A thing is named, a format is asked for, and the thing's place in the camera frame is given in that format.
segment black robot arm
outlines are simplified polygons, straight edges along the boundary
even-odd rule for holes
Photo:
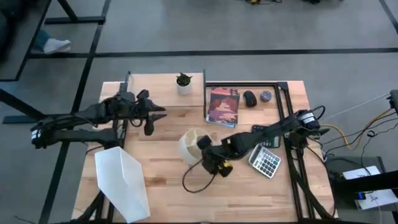
[[[163,118],[166,114],[149,114],[150,112],[165,111],[165,108],[155,105],[149,97],[147,90],[142,90],[137,99],[131,92],[118,93],[107,98],[101,103],[89,106],[84,111],[74,114],[51,116],[44,118],[34,126],[32,131],[32,144],[37,149],[46,148],[60,141],[68,142],[98,142],[104,146],[117,146],[118,134],[114,129],[101,131],[72,131],[64,130],[90,123],[106,124],[110,121],[129,119],[138,120],[140,126],[145,120],[145,135],[154,132],[154,121]]]
[[[208,136],[201,138],[197,145],[202,153],[202,165],[210,174],[220,173],[227,176],[231,172],[224,171],[226,161],[242,159],[257,144],[265,139],[289,134],[289,141],[293,147],[304,148],[307,137],[325,134],[327,130],[320,130],[320,125],[312,111],[300,110],[278,123],[270,125],[265,131],[257,133],[236,133],[221,140],[221,145],[212,146]]]

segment calculator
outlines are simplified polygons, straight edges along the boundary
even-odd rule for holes
[[[251,127],[251,132],[252,133],[256,133],[258,131],[265,131],[268,127],[267,126],[263,126],[263,125],[253,125]],[[264,142],[261,142],[261,146],[267,147],[269,149],[277,149],[279,148],[279,142],[280,142],[280,137],[274,137],[274,138],[269,138],[269,139],[265,139]]]
[[[272,178],[279,167],[280,158],[258,144],[250,155],[249,163],[265,176]]]

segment black computer mouse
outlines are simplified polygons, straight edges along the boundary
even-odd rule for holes
[[[252,91],[245,91],[243,93],[243,97],[246,102],[246,106],[253,107],[257,105],[256,96],[254,96],[254,93]]]

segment white sneaker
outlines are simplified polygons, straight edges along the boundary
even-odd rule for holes
[[[66,50],[68,47],[70,48],[69,40],[57,40],[54,38],[50,38],[44,45],[43,51],[45,54],[52,54],[55,52],[61,52]]]
[[[70,51],[70,46],[65,48],[65,49],[58,50],[57,52],[59,52],[59,53],[67,53],[69,51]]]

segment white cup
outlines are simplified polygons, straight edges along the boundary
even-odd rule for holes
[[[185,162],[194,165],[201,159],[201,149],[197,146],[197,142],[206,135],[210,137],[204,130],[190,129],[180,138],[179,150]]]

